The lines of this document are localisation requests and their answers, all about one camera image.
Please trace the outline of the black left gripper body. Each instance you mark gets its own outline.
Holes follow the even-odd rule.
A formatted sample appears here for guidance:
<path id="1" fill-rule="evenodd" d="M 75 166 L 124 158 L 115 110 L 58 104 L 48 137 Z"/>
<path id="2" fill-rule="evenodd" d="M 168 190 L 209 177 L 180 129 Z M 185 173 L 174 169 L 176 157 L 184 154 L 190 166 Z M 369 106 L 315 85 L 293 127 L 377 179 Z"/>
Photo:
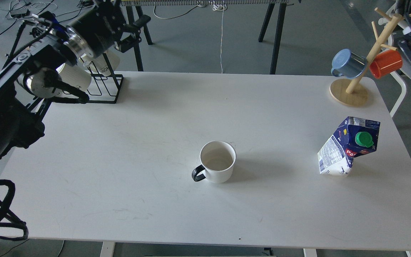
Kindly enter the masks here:
<path id="1" fill-rule="evenodd" d="M 94 7 L 66 26 L 65 45 L 77 56 L 99 57 L 109 48 L 126 52 L 142 41 L 141 29 L 151 18 L 127 22 L 120 0 L 95 0 Z"/>

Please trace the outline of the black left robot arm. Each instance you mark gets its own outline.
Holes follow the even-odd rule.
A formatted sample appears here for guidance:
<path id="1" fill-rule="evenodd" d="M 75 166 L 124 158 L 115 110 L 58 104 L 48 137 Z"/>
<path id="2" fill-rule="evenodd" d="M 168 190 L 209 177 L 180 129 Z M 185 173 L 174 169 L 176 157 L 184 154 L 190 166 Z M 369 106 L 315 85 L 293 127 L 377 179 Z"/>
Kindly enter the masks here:
<path id="1" fill-rule="evenodd" d="M 67 83 L 57 72 L 75 66 L 83 55 L 97 58 L 114 46 L 120 52 L 138 45 L 147 15 L 127 21 L 119 0 L 95 0 L 93 7 L 67 26 L 49 12 L 23 21 L 37 31 L 34 39 L 11 50 L 0 71 L 0 160 L 15 147 L 28 148 L 44 136 L 42 122 L 51 103 L 87 104 L 89 95 Z M 0 179 L 0 239 L 24 241 L 26 222 L 11 210 L 16 185 Z"/>

